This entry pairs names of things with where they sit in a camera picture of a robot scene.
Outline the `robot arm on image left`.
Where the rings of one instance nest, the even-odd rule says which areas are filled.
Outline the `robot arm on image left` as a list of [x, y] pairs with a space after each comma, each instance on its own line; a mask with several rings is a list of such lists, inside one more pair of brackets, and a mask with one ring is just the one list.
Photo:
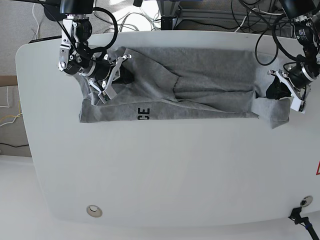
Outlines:
[[[113, 37], [106, 46], [89, 47], [93, 27], [87, 15], [93, 12], [107, 14], [114, 26]], [[133, 74], [122, 66], [130, 56], [109, 60], [107, 50], [116, 42], [118, 23], [114, 15], [93, 0], [62, 0], [60, 13], [66, 15], [61, 26], [58, 67], [61, 72], [83, 79], [86, 84], [102, 90], [107, 83], [128, 85], [134, 81]]]

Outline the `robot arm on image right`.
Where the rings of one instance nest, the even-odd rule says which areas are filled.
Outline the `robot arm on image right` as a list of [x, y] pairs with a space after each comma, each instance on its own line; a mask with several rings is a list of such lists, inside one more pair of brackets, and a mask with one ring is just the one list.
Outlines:
[[[284, 79], [294, 90], [306, 90], [320, 75], [320, 7], [312, 0], [281, 0], [280, 4], [284, 14], [276, 18], [271, 33], [278, 49], [292, 60], [283, 65]], [[285, 17], [293, 22], [294, 36], [304, 55], [291, 55], [278, 41], [276, 24]]]

